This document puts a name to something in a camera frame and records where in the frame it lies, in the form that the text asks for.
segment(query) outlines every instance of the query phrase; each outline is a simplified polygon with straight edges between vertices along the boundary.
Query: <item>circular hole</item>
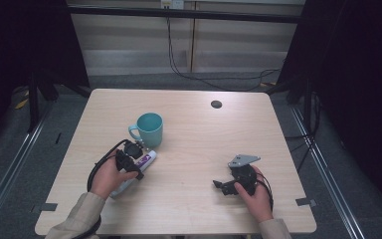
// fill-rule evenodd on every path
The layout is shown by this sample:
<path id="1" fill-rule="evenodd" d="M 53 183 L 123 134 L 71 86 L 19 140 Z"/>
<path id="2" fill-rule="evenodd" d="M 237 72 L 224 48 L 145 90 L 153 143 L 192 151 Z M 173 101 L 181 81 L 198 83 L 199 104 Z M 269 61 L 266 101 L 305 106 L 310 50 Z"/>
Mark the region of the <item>circular hole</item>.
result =
<path id="1" fill-rule="evenodd" d="M 212 102 L 212 108 L 214 108 L 214 109 L 218 109 L 218 108 L 220 108 L 221 106 L 222 106 L 222 103 L 219 102 L 219 101 L 213 101 L 213 102 Z"/>

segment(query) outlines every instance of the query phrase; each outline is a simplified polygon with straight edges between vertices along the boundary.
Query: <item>cable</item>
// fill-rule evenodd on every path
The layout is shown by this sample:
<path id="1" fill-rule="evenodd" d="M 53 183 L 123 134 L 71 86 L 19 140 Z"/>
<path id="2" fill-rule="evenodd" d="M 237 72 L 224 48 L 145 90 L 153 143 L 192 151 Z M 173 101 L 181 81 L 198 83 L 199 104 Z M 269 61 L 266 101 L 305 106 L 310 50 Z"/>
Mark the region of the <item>cable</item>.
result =
<path id="1" fill-rule="evenodd" d="M 128 142 L 128 139 L 124 139 L 121 142 L 117 143 L 107 154 L 104 155 L 104 157 L 101 158 L 96 164 L 95 167 L 92 169 L 92 172 L 89 175 L 89 179 L 87 182 L 87 191 L 90 191 L 92 189 L 92 183 L 93 179 L 95 178 L 96 173 L 100 169 L 100 167 L 109 159 L 109 155 L 111 152 L 116 150 L 121 144 Z"/>
<path id="2" fill-rule="evenodd" d="M 275 93 L 278 93 L 278 92 L 288 91 L 290 89 L 290 87 L 292 86 L 292 84 L 295 83 L 299 78 L 300 78 L 300 76 L 292 77 L 288 81 L 285 81 L 283 83 L 277 84 L 274 87 L 266 90 L 265 93 L 267 95 L 271 96 L 272 94 L 275 94 Z"/>
<path id="3" fill-rule="evenodd" d="M 299 146 L 297 146 L 296 148 L 292 149 L 290 152 L 293 152 L 297 149 L 299 149 L 300 147 L 304 146 L 305 145 L 305 142 L 303 142 L 302 144 L 300 144 Z"/>
<path id="4" fill-rule="evenodd" d="M 320 105 L 320 102 L 318 99 L 318 95 L 315 92 L 313 92 L 313 94 L 314 94 L 315 125 L 314 125 L 314 129 L 310 130 L 310 132 L 308 133 L 308 136 L 305 136 L 305 137 L 307 137 L 307 141 L 308 141 L 308 149 L 306 150 L 306 152 L 302 158 L 302 161 L 300 162 L 299 166 L 297 167 L 296 171 L 298 173 L 299 173 L 300 169 L 302 168 L 302 165 L 305 162 L 305 159 L 308 156 L 309 151 L 312 149 L 312 145 L 314 144 L 315 135 L 317 133 L 317 130 L 319 127 L 319 122 L 320 122 L 321 105 Z"/>
<path id="5" fill-rule="evenodd" d="M 269 184 L 269 181 L 265 178 L 264 175 L 260 174 L 260 173 L 257 173 L 257 175 L 260 175 L 265 181 L 266 183 L 264 183 L 263 181 L 260 181 L 257 179 L 257 183 L 259 183 L 263 188 L 266 189 L 266 191 L 268 192 L 268 195 L 269 195 L 269 203 L 271 205 L 271 210 L 273 211 L 273 206 L 274 206 L 274 200 L 273 200 L 273 193 L 272 193 L 272 188 Z"/>
<path id="6" fill-rule="evenodd" d="M 170 64 L 170 68 L 172 69 L 172 71 L 184 78 L 184 79 L 188 79 L 188 80 L 192 80 L 192 81 L 199 81 L 199 82 L 202 82 L 206 85 L 209 85 L 211 87 L 214 87 L 216 89 L 219 89 L 219 90 L 223 90 L 223 91 L 227 91 L 227 92 L 249 92 L 249 91 L 252 91 L 256 88 L 258 88 L 260 86 L 260 83 L 263 81 L 263 77 L 266 77 L 268 75 L 271 75 L 275 72 L 279 72 L 281 69 L 268 69 L 268 70 L 264 70 L 260 73 L 259 76 L 257 77 L 248 77 L 248 78 L 196 78 L 196 77 L 189 77 L 189 76 L 185 76 L 183 75 L 177 68 L 176 66 L 176 63 L 175 63 L 175 59 L 173 57 L 173 47 L 172 47 L 172 39 L 171 39 L 171 30 L 170 30 L 170 18 L 166 18 L 166 23 L 167 23 L 167 31 L 168 31 L 168 45 L 169 45 L 169 64 Z M 231 90 L 231 89 L 226 89 L 226 88 L 222 88 L 222 87 L 219 87 L 219 86 L 216 86 L 212 83 L 209 83 L 207 81 L 212 81 L 212 80 L 256 80 L 258 79 L 258 83 L 254 86 L 254 87 L 251 87 L 249 89 L 245 89 L 245 90 Z"/>

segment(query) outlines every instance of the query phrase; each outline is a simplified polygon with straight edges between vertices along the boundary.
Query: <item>wall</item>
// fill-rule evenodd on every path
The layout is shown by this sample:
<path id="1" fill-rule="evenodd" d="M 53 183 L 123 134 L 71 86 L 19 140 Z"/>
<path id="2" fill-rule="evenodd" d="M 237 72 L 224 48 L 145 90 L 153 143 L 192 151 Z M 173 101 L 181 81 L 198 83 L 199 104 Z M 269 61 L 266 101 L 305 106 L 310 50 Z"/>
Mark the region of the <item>wall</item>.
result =
<path id="1" fill-rule="evenodd" d="M 186 1 L 187 10 L 300 14 L 300 1 Z M 160 8 L 160 1 L 80 1 L 69 4 Z M 88 74 L 171 73 L 164 18 L 72 15 Z M 257 72 L 279 68 L 295 24 L 170 19 L 173 59 L 180 72 Z"/>

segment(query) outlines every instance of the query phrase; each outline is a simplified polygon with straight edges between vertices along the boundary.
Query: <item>teal mug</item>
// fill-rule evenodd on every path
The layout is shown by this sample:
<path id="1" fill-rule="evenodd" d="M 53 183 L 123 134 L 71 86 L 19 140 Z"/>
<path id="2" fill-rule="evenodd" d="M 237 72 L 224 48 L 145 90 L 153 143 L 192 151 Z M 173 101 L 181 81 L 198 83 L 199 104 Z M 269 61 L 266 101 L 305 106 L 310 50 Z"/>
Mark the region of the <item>teal mug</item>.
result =
<path id="1" fill-rule="evenodd" d="M 137 123 L 128 127 L 129 134 L 145 146 L 153 148 L 162 142 L 163 119 L 156 113 L 146 113 L 138 118 Z"/>

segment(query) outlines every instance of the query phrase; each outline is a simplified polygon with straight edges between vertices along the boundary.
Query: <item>sleeve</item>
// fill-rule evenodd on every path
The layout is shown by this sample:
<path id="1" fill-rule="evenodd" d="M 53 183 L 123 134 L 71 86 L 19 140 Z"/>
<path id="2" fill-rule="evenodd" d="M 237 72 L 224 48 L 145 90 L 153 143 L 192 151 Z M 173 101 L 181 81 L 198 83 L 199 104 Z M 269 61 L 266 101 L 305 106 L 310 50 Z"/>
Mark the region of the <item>sleeve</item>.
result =
<path id="1" fill-rule="evenodd" d="M 259 223 L 263 239 L 290 239 L 287 226 L 282 219 L 272 219 Z"/>
<path id="2" fill-rule="evenodd" d="M 98 221 L 104 203 L 105 201 L 101 197 L 93 193 L 82 194 L 67 220 L 51 228 L 46 238 L 68 239 L 86 232 Z"/>

